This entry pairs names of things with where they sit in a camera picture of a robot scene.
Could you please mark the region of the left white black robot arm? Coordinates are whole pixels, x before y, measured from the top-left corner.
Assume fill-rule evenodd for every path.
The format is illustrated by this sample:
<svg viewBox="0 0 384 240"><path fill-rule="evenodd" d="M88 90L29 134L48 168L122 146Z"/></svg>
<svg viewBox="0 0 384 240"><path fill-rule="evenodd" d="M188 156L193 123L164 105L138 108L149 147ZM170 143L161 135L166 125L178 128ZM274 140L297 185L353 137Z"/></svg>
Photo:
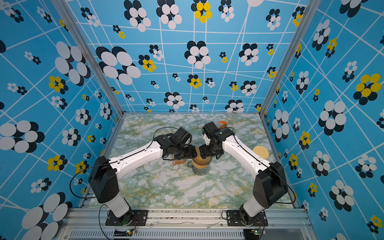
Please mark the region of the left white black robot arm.
<svg viewBox="0 0 384 240"><path fill-rule="evenodd" d="M100 204L105 204L118 219L127 218L131 207L120 193L119 180L138 167L157 159L173 156L175 160L193 159L196 147L184 128L175 133L153 136L150 143L127 154L107 159L99 157L89 176L89 184Z"/></svg>

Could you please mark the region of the amber glass carafe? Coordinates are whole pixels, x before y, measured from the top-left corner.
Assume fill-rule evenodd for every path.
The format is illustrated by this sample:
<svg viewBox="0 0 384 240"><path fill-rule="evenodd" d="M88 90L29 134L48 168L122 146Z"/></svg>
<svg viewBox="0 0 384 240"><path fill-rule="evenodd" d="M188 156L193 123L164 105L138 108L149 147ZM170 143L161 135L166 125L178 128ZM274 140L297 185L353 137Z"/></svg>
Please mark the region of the amber glass carafe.
<svg viewBox="0 0 384 240"><path fill-rule="evenodd" d="M176 166L176 165L179 165L179 164L183 164L185 162L186 162L186 159L183 159L183 160L172 160L173 166Z"/></svg>

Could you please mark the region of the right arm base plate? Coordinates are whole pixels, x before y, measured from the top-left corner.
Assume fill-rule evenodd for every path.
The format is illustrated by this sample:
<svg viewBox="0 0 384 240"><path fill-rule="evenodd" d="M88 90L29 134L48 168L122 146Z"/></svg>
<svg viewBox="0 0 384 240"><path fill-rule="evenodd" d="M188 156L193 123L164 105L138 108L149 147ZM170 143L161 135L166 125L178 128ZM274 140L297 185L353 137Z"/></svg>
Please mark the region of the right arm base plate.
<svg viewBox="0 0 384 240"><path fill-rule="evenodd" d="M268 220L264 211L258 213L254 217L248 218L245 213L240 210L226 210L224 219L227 221L228 227L267 227Z"/></svg>

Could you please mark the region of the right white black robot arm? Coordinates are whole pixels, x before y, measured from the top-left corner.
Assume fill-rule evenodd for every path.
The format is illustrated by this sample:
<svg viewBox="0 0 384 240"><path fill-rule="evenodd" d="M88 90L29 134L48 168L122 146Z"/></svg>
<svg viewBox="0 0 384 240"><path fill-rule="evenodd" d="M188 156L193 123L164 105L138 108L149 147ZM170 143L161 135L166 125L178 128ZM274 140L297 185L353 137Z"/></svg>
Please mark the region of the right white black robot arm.
<svg viewBox="0 0 384 240"><path fill-rule="evenodd" d="M220 158L228 153L254 178L253 196L240 207L241 221L249 226L258 214L268 209L289 191L283 166L263 159L247 147L229 128L219 129L214 122L203 126L205 144L199 147L201 157Z"/></svg>

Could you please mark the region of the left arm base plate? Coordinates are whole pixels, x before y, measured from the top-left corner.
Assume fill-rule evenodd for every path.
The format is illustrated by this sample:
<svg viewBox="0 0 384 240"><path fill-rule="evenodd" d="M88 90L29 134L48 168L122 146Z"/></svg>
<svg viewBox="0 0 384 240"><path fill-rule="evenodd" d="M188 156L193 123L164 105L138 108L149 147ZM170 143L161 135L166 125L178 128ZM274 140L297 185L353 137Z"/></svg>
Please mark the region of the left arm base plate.
<svg viewBox="0 0 384 240"><path fill-rule="evenodd" d="M109 210L107 215L106 226L145 226L148 218L148 210L129 210L121 217L116 217Z"/></svg>

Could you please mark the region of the grey glass carafe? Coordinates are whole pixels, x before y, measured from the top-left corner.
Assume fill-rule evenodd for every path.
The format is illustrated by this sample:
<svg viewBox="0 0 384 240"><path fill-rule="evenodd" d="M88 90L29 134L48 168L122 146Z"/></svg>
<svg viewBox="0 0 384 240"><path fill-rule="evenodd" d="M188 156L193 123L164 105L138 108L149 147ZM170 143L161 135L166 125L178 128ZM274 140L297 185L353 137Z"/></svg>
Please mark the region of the grey glass carafe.
<svg viewBox="0 0 384 240"><path fill-rule="evenodd" d="M205 175L210 170L210 165L204 166L204 168L199 169L193 165L193 162L188 162L187 166L192 169L193 173L199 176Z"/></svg>

